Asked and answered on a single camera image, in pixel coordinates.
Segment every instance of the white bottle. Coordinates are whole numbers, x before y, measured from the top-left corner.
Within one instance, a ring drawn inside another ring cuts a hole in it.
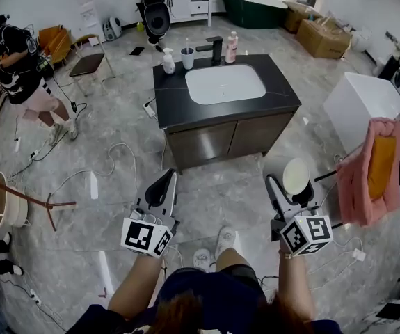
[[[173,52],[173,49],[165,48],[165,49],[163,49],[163,52],[164,52],[164,57],[163,57],[164,72],[166,72],[167,74],[175,73],[175,62],[173,61],[173,57],[171,55],[171,53]]]
[[[237,43],[238,37],[237,32],[231,32],[231,36],[227,38],[227,47],[226,47],[226,63],[233,63],[235,62],[235,58],[237,57]]]

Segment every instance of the pink towel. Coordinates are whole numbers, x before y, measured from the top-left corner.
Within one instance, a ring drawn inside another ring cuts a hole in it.
[[[382,197],[371,200],[368,192],[368,166],[375,136],[394,136],[396,151],[390,181]],[[371,225],[400,206],[399,193],[400,122],[372,118],[360,154],[347,157],[337,165],[337,188],[343,223]]]

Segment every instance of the cardboard box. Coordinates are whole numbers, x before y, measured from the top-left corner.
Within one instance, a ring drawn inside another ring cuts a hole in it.
[[[341,58],[351,44],[351,35],[331,19],[304,19],[297,32],[297,41],[315,58]]]
[[[297,33],[302,20],[309,19],[311,15],[313,20],[322,17],[316,10],[301,3],[285,2],[285,4],[288,6],[288,13],[283,26],[289,32]]]

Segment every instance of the dark shirt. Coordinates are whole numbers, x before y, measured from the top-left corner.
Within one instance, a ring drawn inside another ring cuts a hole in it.
[[[91,305],[67,333],[145,333],[154,322],[159,302],[186,291],[202,299],[202,329],[216,329],[224,334],[248,333],[260,296],[263,296],[226,273],[174,273],[164,283],[154,306],[131,321],[125,321],[118,313],[100,305]],[[313,321],[312,327],[314,334],[342,334],[338,324],[331,320]]]
[[[0,41],[0,61],[18,52],[28,49],[26,32],[12,26],[2,26],[3,41]],[[37,56],[28,53],[10,67],[0,68],[0,84],[8,93],[11,104],[21,104],[27,100],[40,83],[37,70]]]

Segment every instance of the white sink basin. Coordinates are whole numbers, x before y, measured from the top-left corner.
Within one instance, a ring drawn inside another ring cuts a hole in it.
[[[249,65],[191,70],[186,74],[186,82],[192,100],[201,105],[255,99],[266,94],[262,80]]]

